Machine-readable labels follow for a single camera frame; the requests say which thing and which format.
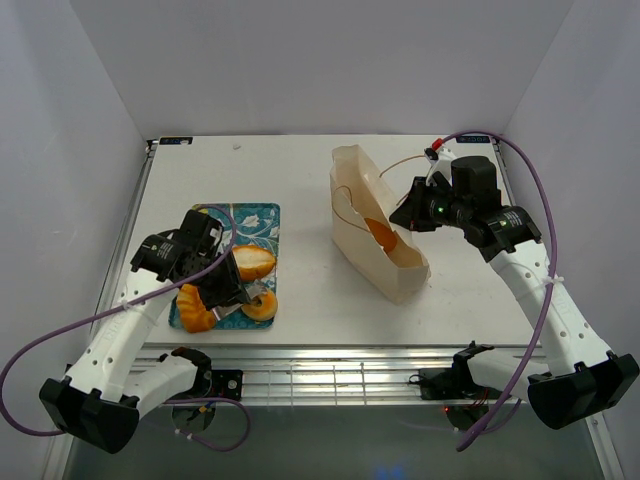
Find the round orange sugared bun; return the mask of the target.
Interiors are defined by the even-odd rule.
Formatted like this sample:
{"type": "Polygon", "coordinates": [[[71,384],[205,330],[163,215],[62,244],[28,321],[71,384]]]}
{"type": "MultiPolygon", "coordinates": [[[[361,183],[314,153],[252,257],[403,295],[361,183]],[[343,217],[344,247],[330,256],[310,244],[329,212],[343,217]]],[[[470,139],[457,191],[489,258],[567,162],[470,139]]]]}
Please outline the round orange sugared bun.
{"type": "Polygon", "coordinates": [[[391,253],[398,243],[395,233],[388,226],[375,219],[365,218],[364,221],[383,251],[386,254],[391,253]]]}

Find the brown paper bag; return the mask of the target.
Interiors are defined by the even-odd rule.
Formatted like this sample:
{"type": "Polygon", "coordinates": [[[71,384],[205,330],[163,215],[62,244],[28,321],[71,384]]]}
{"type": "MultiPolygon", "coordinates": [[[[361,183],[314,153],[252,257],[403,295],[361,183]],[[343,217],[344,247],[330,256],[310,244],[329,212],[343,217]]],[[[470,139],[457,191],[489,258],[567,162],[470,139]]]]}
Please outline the brown paper bag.
{"type": "Polygon", "coordinates": [[[407,301],[426,285],[430,267],[411,232],[389,222],[397,196],[360,146],[338,147],[332,160],[333,242],[388,300],[407,301]]]}

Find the metal serving tongs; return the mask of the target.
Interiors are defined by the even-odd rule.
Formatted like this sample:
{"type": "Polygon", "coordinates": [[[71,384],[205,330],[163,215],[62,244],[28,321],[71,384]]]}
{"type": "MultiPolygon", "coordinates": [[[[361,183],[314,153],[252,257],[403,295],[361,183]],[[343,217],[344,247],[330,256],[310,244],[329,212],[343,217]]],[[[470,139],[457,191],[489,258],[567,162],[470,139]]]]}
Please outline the metal serving tongs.
{"type": "Polygon", "coordinates": [[[216,306],[211,309],[211,313],[217,321],[221,321],[224,318],[232,315],[234,312],[241,309],[244,305],[249,305],[258,300],[258,297],[267,292],[267,287],[261,283],[253,283],[245,288],[246,295],[244,296],[244,302],[235,300],[228,306],[216,306]]]}

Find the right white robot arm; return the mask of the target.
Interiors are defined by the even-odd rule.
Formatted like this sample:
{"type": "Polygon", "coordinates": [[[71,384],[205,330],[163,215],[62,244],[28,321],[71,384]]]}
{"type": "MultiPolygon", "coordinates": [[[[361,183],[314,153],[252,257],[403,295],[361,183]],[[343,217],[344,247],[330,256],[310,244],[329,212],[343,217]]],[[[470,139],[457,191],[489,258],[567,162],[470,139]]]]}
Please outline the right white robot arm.
{"type": "Polygon", "coordinates": [[[615,354],[588,325],[527,211],[502,203],[488,158],[457,158],[448,175],[415,177],[389,221],[412,232],[460,229],[509,288],[545,355],[542,363],[518,360],[472,342],[454,355],[449,369],[428,380],[429,387],[464,397],[485,387],[505,392],[558,430],[615,406],[638,377],[634,357],[615,354]]]}

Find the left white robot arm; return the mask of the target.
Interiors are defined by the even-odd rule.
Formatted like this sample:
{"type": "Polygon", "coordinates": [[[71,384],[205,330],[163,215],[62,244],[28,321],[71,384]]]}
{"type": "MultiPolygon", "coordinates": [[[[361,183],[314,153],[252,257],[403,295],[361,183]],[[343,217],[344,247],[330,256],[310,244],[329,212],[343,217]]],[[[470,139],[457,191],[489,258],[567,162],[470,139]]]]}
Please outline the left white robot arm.
{"type": "Polygon", "coordinates": [[[62,432],[115,454],[156,407],[210,392],[211,359],[193,348],[163,354],[141,374],[131,368],[182,286],[196,287],[208,309],[249,301],[232,254],[236,223],[210,216],[212,208],[192,209],[178,228],[141,242],[118,304],[85,352],[63,379],[45,381],[39,398],[62,432]]]}

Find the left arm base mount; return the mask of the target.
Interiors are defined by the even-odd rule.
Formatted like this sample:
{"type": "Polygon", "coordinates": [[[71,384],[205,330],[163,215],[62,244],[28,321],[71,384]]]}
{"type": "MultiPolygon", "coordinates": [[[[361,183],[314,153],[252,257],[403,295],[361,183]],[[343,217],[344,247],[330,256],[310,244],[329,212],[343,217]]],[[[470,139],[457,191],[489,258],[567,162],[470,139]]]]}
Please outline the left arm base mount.
{"type": "Polygon", "coordinates": [[[210,398],[226,398],[240,401],[244,381],[244,371],[239,369],[214,369],[206,374],[203,383],[193,390],[176,394],[170,403],[190,400],[209,402],[210,398]]]}

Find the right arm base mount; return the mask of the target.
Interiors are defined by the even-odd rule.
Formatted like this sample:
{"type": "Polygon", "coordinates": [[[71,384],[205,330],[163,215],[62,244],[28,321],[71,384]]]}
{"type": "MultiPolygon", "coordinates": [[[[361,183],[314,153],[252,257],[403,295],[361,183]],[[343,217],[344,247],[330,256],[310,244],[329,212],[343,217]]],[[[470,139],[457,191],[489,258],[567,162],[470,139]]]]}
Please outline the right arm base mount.
{"type": "Polygon", "coordinates": [[[450,366],[421,368],[409,377],[407,384],[419,387],[422,400],[473,400],[475,404],[497,400],[501,391],[474,383],[467,365],[474,356],[494,349],[472,341],[453,356],[450,366]]]}

